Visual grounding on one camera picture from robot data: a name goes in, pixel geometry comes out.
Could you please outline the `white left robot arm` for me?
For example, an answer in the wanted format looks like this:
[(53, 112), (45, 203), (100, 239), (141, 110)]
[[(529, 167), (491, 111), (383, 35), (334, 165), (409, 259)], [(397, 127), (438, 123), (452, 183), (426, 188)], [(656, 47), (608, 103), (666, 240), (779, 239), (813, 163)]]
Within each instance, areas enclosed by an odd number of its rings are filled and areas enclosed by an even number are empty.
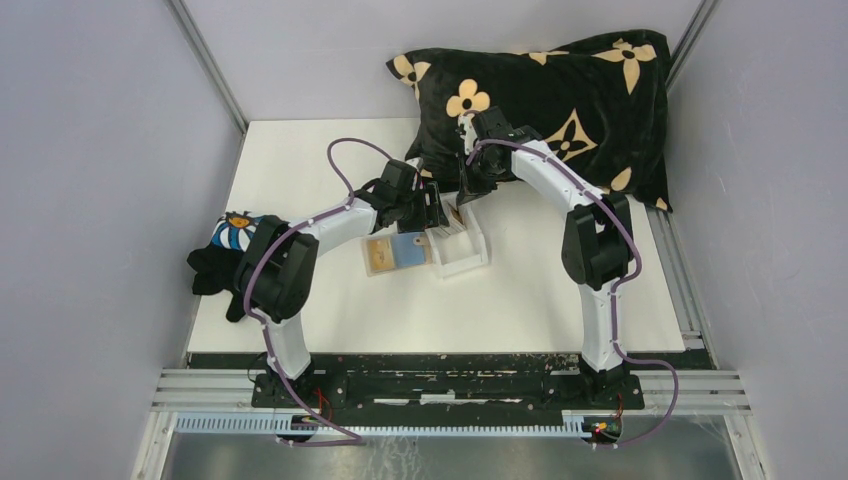
[(406, 233), (447, 223), (437, 182), (399, 160), (388, 161), (380, 177), (327, 209), (294, 221), (275, 215), (260, 221), (236, 269), (234, 287), (245, 314), (260, 323), (267, 363), (279, 376), (280, 398), (299, 407), (315, 391), (314, 379), (305, 373), (312, 359), (301, 312), (319, 257), (391, 226)]

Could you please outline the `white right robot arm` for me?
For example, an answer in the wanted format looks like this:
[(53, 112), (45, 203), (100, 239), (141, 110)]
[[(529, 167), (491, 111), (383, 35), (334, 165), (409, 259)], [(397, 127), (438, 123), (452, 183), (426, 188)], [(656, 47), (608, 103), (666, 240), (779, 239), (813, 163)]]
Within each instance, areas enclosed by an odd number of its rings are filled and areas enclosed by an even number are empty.
[(563, 217), (561, 261), (578, 286), (583, 321), (577, 392), (591, 408), (606, 406), (629, 374), (618, 335), (620, 289), (642, 270), (627, 197), (580, 177), (535, 129), (512, 126), (498, 107), (461, 114), (458, 134), (464, 149), (458, 204), (482, 198), (514, 177)]

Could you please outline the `beige leather card holder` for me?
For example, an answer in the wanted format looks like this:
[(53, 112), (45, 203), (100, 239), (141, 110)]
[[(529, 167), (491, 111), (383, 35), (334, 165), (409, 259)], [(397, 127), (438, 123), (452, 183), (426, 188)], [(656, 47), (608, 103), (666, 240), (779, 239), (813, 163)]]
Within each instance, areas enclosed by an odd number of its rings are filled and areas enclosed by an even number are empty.
[(383, 275), (433, 263), (433, 253), (423, 232), (373, 235), (361, 242), (368, 276)]

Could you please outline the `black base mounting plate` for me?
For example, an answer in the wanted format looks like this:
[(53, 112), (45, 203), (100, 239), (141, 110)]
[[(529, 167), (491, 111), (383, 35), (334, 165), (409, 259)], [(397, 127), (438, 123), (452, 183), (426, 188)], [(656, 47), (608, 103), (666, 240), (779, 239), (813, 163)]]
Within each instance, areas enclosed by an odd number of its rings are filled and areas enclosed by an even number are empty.
[(285, 383), (274, 373), (255, 380), (255, 408), (321, 410), (343, 427), (560, 426), (566, 414), (594, 415), (642, 410), (646, 403), (634, 376), (594, 390), (581, 375), (549, 372), (413, 374), (330, 372), (305, 374)]

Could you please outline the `clear plastic card box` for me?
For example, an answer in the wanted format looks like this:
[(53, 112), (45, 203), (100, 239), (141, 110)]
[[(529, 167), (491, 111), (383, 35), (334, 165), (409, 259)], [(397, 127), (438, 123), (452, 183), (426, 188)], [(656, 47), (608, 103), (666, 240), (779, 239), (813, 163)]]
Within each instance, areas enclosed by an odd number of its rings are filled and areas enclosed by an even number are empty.
[(448, 235), (446, 227), (426, 231), (432, 248), (435, 272), (440, 279), (455, 277), (490, 264), (487, 242), (471, 204), (458, 206), (455, 200), (446, 200), (443, 203), (444, 212), (444, 206), (447, 204), (459, 209), (467, 230), (456, 235)]

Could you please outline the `stack of cards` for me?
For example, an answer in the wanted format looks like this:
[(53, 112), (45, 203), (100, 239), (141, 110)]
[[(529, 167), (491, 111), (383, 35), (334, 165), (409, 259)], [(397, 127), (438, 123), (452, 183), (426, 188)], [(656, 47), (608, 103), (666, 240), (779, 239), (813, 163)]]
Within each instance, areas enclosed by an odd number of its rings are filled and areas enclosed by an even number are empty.
[(449, 225), (445, 228), (448, 235), (456, 235), (467, 230), (464, 218), (459, 209), (451, 204), (444, 206)]

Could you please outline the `black blue flower cloth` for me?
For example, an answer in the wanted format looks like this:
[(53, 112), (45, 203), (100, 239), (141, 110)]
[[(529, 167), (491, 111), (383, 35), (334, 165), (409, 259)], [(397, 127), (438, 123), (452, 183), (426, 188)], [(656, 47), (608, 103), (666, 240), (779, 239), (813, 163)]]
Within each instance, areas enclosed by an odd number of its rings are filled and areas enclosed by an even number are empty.
[(192, 293), (212, 296), (231, 294), (225, 318), (236, 323), (245, 316), (243, 297), (234, 287), (234, 276), (264, 215), (251, 211), (228, 211), (216, 222), (209, 243), (191, 251), (187, 264), (194, 271)]

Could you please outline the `black floral pillow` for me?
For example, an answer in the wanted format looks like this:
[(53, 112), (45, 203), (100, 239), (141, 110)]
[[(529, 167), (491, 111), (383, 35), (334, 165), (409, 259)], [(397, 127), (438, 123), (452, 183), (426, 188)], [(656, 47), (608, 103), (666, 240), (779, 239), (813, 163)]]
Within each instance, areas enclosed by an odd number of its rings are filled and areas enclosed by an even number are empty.
[(406, 156), (421, 159), (431, 177), (458, 183), (461, 117), (498, 107), (591, 184), (673, 210), (664, 158), (672, 55), (664, 34), (625, 30), (524, 53), (426, 48), (385, 66), (414, 93), (420, 126)]

